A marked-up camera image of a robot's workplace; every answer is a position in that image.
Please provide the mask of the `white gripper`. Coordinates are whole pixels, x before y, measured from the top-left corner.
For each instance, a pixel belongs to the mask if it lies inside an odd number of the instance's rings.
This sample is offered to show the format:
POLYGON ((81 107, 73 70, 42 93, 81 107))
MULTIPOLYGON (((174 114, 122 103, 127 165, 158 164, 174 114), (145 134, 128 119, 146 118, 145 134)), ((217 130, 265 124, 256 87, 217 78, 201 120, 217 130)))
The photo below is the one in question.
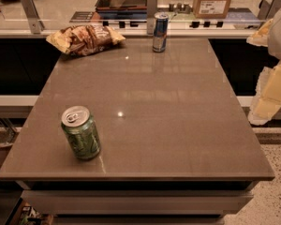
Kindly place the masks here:
POLYGON ((269 54, 280 59, 275 67, 264 67, 259 74, 256 94, 250 105, 249 122, 261 126, 271 121, 281 108, 281 8, 246 42, 258 47, 268 46, 269 54))

